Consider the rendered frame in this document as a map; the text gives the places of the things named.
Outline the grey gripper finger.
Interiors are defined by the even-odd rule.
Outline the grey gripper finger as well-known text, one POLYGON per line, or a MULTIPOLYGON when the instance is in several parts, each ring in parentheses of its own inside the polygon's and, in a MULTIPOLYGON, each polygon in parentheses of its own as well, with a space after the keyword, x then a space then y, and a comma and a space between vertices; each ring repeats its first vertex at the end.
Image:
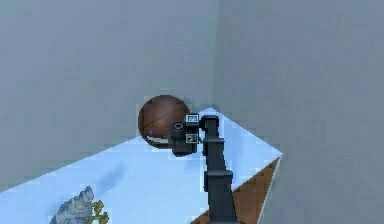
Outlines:
POLYGON ((152 144, 168 144, 169 143, 168 136, 154 136, 154 135, 148 134, 146 138, 152 144))

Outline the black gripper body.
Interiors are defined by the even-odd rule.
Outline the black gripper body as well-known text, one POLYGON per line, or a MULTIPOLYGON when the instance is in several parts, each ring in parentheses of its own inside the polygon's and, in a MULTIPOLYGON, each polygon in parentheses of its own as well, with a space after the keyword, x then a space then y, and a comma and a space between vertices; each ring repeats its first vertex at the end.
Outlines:
POLYGON ((197 152, 198 123, 175 122, 170 129, 170 145, 176 157, 183 157, 197 152))

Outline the brown basketball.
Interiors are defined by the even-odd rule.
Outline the brown basketball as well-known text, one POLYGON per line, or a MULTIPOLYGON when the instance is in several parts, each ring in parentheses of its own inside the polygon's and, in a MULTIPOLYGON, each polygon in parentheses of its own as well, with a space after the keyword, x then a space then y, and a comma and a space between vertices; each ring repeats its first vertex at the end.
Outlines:
POLYGON ((149 99, 140 109, 138 130, 140 136, 152 147, 169 149, 168 144, 152 144, 146 136, 169 136, 173 123, 183 121, 189 107, 183 100, 172 95, 159 95, 149 99))

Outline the pale blue bed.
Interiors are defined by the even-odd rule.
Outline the pale blue bed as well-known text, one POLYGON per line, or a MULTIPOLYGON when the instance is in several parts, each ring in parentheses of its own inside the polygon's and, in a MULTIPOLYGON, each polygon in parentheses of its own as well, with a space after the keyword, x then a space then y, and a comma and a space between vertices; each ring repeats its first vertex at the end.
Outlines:
MULTIPOLYGON (((219 117, 237 218, 258 224, 280 151, 212 108, 199 115, 219 117)), ((208 224, 202 150, 176 157, 136 137, 0 193, 0 224, 49 224, 87 186, 109 224, 208 224)))

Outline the grey and yellow statue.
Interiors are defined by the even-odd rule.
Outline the grey and yellow statue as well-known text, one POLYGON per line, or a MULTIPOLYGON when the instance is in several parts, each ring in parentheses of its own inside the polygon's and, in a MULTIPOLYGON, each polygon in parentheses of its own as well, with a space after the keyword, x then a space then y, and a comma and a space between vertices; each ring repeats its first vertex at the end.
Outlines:
POLYGON ((93 190, 87 186, 64 202, 49 224, 109 224, 109 215, 101 200, 94 201, 93 190))

